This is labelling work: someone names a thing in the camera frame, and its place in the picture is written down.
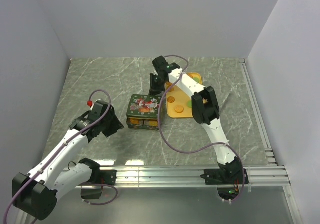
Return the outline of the metal tongs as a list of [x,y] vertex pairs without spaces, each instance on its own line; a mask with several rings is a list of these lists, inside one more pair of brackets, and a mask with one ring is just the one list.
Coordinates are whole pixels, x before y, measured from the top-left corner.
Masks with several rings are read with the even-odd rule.
[[226,106],[226,104],[228,103],[228,101],[230,100],[231,96],[233,95],[232,92],[228,93],[228,95],[226,96],[226,98],[223,100],[223,102],[219,105],[220,110],[222,111],[224,109],[224,107]]

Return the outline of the aluminium mounting rail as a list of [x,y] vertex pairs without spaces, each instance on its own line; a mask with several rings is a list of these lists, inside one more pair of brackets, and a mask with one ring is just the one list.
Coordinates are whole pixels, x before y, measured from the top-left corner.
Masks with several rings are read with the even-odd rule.
[[[101,171],[116,170],[117,188],[210,187],[200,176],[213,166],[102,166]],[[246,167],[250,187],[291,186],[283,166]]]

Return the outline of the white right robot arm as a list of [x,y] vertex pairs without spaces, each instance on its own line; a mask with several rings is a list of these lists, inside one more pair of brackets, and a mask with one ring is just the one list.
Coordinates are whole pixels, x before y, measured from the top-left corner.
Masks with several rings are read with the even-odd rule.
[[194,151],[182,151],[169,144],[160,127],[159,131],[163,141],[169,148],[182,154],[193,154],[213,147],[219,170],[215,174],[208,174],[206,179],[214,176],[218,184],[246,184],[247,174],[243,162],[230,146],[230,141],[221,125],[220,108],[215,89],[212,86],[206,87],[198,83],[186,73],[189,66],[186,58],[181,57],[186,61],[186,66],[183,68],[177,63],[168,63],[166,58],[167,56],[158,56],[152,60],[154,72],[150,74],[149,92],[151,94],[164,92],[159,103],[159,106],[162,107],[167,92],[175,86],[179,87],[191,98],[192,116],[204,128],[211,143]]

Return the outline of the green cookie tin box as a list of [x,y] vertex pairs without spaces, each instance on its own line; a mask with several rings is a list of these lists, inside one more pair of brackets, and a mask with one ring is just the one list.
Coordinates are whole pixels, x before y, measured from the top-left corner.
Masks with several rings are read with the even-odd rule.
[[158,121],[155,119],[142,118],[127,118],[128,128],[131,129],[145,129],[145,130],[159,130]]

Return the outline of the gold cookie tray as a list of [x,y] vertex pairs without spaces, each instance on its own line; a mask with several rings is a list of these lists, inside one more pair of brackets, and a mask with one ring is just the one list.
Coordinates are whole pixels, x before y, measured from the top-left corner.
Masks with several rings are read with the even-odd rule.
[[[166,109],[167,114],[171,118],[193,118],[192,108],[187,107],[187,101],[190,101],[191,98],[177,85],[175,85],[167,94],[166,94]],[[176,105],[183,105],[184,111],[182,113],[176,113],[174,107]]]

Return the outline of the gold tin lid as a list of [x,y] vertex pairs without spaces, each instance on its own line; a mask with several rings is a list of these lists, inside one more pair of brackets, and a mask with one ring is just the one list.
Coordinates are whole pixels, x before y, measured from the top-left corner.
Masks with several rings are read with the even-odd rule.
[[157,119],[160,96],[133,94],[129,99],[126,116],[138,119]]

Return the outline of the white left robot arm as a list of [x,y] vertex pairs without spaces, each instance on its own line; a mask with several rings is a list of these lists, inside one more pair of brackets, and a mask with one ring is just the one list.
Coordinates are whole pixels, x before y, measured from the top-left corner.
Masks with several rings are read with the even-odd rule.
[[95,137],[100,134],[109,137],[124,128],[110,103],[102,100],[88,103],[91,109],[72,122],[53,151],[27,174],[18,173],[12,180],[13,206],[37,220],[46,219],[57,202],[78,185],[103,188],[115,184],[115,171],[108,179],[102,174],[101,166],[88,158],[63,171]]

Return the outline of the round tan sandwich cookie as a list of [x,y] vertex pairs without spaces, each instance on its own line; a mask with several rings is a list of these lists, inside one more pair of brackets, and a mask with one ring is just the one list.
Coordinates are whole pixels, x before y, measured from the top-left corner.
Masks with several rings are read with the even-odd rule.
[[176,105],[174,107],[174,110],[176,111],[176,113],[182,113],[184,111],[184,107],[183,105]]

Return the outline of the green round cookie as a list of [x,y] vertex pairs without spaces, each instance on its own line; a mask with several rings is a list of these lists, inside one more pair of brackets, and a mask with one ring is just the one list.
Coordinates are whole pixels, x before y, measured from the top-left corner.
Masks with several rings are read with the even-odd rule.
[[187,101],[187,104],[186,104],[187,107],[191,108],[192,107],[192,101]]

